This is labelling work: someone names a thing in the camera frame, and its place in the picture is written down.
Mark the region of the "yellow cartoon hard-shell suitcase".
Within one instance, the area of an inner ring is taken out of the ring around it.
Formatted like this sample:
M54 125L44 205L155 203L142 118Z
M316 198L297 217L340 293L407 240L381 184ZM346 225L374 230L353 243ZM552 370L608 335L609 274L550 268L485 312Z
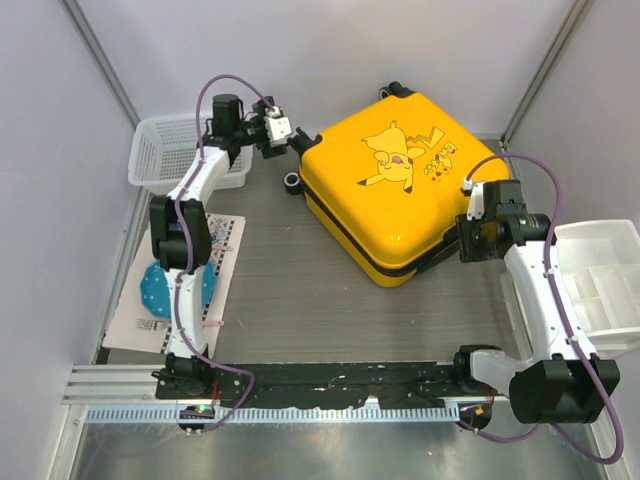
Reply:
M493 155L481 140L399 82L319 135L298 155L304 199L374 283L399 286L457 251L463 180Z

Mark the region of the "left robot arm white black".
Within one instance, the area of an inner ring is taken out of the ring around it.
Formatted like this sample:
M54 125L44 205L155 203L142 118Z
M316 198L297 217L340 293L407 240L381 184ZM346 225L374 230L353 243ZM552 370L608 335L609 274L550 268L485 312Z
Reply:
M158 387L179 387L190 398L205 397L213 385L203 326L207 300L202 294L212 253L206 204L245 147L266 157L284 154L293 135L289 118L271 96L249 112L235 94L212 99L212 112L196 107L195 157L170 193L149 205L151 247L163 269L168 291L171 340L164 367L153 373Z

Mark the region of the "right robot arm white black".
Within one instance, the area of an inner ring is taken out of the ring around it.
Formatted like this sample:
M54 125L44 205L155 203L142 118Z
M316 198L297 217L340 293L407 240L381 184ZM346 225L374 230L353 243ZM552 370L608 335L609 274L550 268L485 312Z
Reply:
M451 380L465 395L490 386L524 424L591 423L620 380L569 305L555 220L528 211L501 155L469 133L407 135L391 124L353 139L298 131L296 189L366 275L396 287L450 256L502 260L528 326L530 355L465 345Z

